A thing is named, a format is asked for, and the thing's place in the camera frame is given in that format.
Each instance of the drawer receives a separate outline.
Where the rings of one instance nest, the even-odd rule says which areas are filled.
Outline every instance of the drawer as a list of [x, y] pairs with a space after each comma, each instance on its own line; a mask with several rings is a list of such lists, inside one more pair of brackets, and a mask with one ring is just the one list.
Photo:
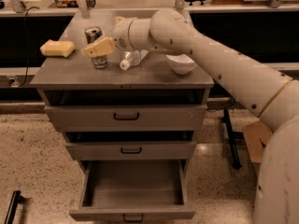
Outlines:
[[90, 161], [76, 221], [190, 219], [179, 161]]
[[65, 147], [73, 160], [187, 160], [196, 142], [69, 143]]
[[47, 106], [60, 132], [200, 130], [206, 105]]

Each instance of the cabinet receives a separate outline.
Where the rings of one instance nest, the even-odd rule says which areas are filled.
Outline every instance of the cabinet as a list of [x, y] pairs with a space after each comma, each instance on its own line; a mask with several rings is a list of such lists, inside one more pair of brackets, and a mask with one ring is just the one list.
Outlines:
[[[106, 29], [109, 20], [99, 17], [123, 13], [99, 10], [89, 23]], [[84, 38], [80, 16], [61, 39]], [[70, 215], [77, 221], [192, 218], [184, 179], [213, 81], [200, 67], [174, 73], [163, 54], [150, 53], [127, 71], [120, 58], [115, 52], [106, 68], [96, 70], [76, 50], [69, 59], [48, 58], [32, 81], [85, 173], [79, 208]]]

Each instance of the bottle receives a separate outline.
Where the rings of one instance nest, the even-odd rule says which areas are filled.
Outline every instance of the bottle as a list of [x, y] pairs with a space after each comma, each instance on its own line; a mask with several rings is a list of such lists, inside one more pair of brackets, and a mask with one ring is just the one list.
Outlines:
[[130, 67], [138, 66], [148, 53], [149, 52], [145, 49], [125, 51], [123, 53], [123, 59], [120, 63], [121, 69], [127, 70]]

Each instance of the empty drawer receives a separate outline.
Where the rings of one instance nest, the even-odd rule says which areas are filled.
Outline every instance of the empty drawer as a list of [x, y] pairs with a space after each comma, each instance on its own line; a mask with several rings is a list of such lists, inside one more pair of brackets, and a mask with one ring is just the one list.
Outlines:
[[90, 161], [76, 221], [188, 219], [179, 161]]
[[66, 149], [76, 161], [187, 160], [195, 146], [196, 142], [70, 143]]
[[199, 130], [205, 105], [47, 106], [60, 132]]

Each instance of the floor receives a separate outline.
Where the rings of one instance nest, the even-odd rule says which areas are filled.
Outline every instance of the floor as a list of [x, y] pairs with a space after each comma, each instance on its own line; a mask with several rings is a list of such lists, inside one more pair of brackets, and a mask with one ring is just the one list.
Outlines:
[[[256, 121], [242, 108], [231, 108], [230, 115], [234, 131]], [[237, 146], [243, 167], [232, 167], [222, 116], [221, 110], [206, 112], [186, 175], [188, 202], [196, 210], [193, 219], [145, 224], [252, 222], [256, 175], [244, 141]], [[16, 189], [25, 202], [18, 205], [14, 224], [79, 223], [68, 215], [68, 210], [78, 207], [83, 173], [44, 114], [43, 104], [0, 104], [0, 135], [0, 223], [4, 223]]]

